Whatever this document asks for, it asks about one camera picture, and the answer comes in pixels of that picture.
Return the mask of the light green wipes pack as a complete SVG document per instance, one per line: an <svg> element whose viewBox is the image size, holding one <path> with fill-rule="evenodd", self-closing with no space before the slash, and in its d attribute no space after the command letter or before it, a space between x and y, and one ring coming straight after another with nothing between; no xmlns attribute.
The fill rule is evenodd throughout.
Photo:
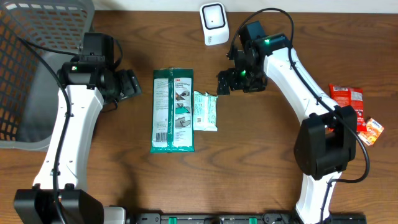
<svg viewBox="0 0 398 224"><path fill-rule="evenodd" d="M194 91L193 130L217 131L216 104L218 96Z"/></svg>

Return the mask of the green and white package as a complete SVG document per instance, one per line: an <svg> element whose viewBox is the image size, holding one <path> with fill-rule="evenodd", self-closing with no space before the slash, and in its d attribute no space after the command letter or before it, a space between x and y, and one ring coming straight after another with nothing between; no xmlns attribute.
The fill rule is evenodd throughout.
<svg viewBox="0 0 398 224"><path fill-rule="evenodd" d="M154 70L152 154L193 152L193 70Z"/></svg>

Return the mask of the red snack bag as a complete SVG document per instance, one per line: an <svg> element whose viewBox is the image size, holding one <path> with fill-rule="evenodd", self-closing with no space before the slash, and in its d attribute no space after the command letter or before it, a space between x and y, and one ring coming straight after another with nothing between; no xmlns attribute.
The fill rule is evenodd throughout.
<svg viewBox="0 0 398 224"><path fill-rule="evenodd" d="M330 96L341 107L352 106L357 114L357 132L365 132L363 89L329 84Z"/></svg>

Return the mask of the orange and white snack packet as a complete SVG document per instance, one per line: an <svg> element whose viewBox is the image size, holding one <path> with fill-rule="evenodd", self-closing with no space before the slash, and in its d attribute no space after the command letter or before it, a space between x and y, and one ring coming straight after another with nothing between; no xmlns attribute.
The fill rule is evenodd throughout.
<svg viewBox="0 0 398 224"><path fill-rule="evenodd" d="M375 119L369 118L366 122L366 131L359 132L358 136L367 146L372 146L384 131L384 126Z"/></svg>

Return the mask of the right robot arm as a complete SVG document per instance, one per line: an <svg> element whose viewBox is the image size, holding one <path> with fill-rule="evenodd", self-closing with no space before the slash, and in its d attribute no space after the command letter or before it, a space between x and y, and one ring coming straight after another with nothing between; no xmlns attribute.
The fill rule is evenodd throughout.
<svg viewBox="0 0 398 224"><path fill-rule="evenodd" d="M356 112L340 106L315 83L285 34L267 35L259 22L252 22L238 35L243 49L228 53L234 67L218 74L217 94L263 91L268 80L277 85L300 124L294 156L303 181L293 221L329 221L334 189L330 180L340 178L356 154L351 134L356 130Z"/></svg>

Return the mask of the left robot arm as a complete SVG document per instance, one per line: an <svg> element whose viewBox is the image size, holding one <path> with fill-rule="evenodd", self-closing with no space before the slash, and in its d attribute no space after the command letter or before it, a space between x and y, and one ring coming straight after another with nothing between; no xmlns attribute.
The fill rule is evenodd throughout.
<svg viewBox="0 0 398 224"><path fill-rule="evenodd" d="M87 163L104 105L140 95L132 70L119 70L119 42L87 32L83 48L54 71L40 59L59 87L58 110L45 160L29 189L17 190L14 210L23 223L132 223L126 208L104 206L87 192Z"/></svg>

